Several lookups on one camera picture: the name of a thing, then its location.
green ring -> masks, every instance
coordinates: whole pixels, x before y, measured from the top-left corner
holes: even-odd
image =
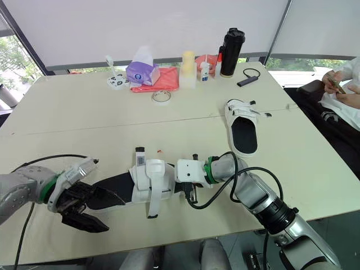
[[[48,183],[46,184],[46,186],[41,190],[41,192],[40,192],[40,198],[39,198],[39,200],[40,200],[41,203],[44,202],[44,199],[45,199],[45,197],[46,197],[46,194],[47,194],[47,192],[50,190],[50,188],[52,188],[52,186],[56,184],[56,181],[57,181],[57,178],[58,178],[58,177],[59,177],[58,175],[55,176],[55,177],[54,177],[50,182],[48,182]]]
[[[212,174],[212,161],[213,161],[213,157],[210,156],[208,159],[208,164],[204,166],[204,170],[206,171],[206,173],[209,177],[210,183],[217,184],[218,182],[215,181],[213,174]]]

window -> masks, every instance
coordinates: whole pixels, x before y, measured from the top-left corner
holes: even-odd
[[[269,58],[266,69],[283,87],[300,87],[313,80],[321,80],[325,73],[342,66],[347,60]]]
[[[127,66],[114,66],[116,71],[125,71]],[[84,69],[71,69],[70,73],[91,73],[91,72],[111,72],[111,68],[109,66],[103,67],[87,67]]]
[[[237,60],[238,63],[245,63],[246,62],[246,58],[239,58]],[[162,64],[158,64],[159,67],[161,68],[167,68],[169,66],[176,66],[177,68],[179,68],[181,66],[181,62],[173,62],[173,63],[162,63]],[[125,71],[127,66],[115,66],[115,70],[116,71]],[[71,69],[70,73],[76,74],[76,73],[91,73],[91,72],[110,72],[111,69],[109,66],[104,66],[104,67],[90,67],[90,68],[85,68],[85,69]]]
[[[0,82],[24,95],[43,74],[15,35],[0,38]]]

white shirt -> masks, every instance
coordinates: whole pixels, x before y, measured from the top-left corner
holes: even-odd
[[[344,66],[334,69],[335,72],[342,71],[343,80],[351,80],[343,85],[346,94],[354,92],[348,89],[348,86],[354,84],[360,87],[360,57],[356,57],[347,62]],[[325,93],[319,103],[328,109],[333,110],[344,121],[356,130],[360,131],[360,110],[352,108],[336,99],[336,94]]]

white table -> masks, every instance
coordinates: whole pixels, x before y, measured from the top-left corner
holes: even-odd
[[[272,111],[272,115],[259,119],[259,151],[246,160],[248,164],[274,172],[282,183],[286,203],[298,207],[307,220],[360,209],[359,180],[304,114],[291,109]],[[126,172],[134,163],[136,146],[145,146],[148,158],[170,163],[191,158],[193,153],[205,160],[229,150],[222,116],[37,134],[2,132],[0,149],[7,155],[0,157],[0,173],[41,156],[75,153],[100,159],[98,169],[86,179],[95,183]],[[73,161],[68,158],[39,164],[59,171]],[[258,174],[277,191],[271,177]],[[199,202],[213,193],[214,189],[199,190]],[[161,202],[156,219],[146,218],[147,204],[90,211],[110,227],[108,232],[98,234],[66,226],[59,214],[37,205],[26,230],[20,263],[88,257],[261,228],[242,205],[229,200],[228,194],[226,189],[204,210],[192,209],[183,197],[174,197]],[[21,208],[0,226],[0,263],[14,263],[19,240],[14,235],[20,235],[28,210],[29,205]]]
[[[261,72],[258,81],[239,87],[244,68]],[[172,93],[171,106],[156,106],[152,93],[115,91],[106,85],[110,73],[59,75],[41,78],[11,114],[0,135],[33,134],[83,128],[157,123],[224,115],[225,103],[238,98],[256,100],[259,111],[293,104],[259,62],[238,64],[232,79],[210,78],[195,89]]]

white slipper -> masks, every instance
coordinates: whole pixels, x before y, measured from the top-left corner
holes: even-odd
[[[271,117],[253,109],[255,101],[229,100],[225,105],[225,118],[228,125],[231,149],[240,158],[250,158],[258,149],[257,115]]]

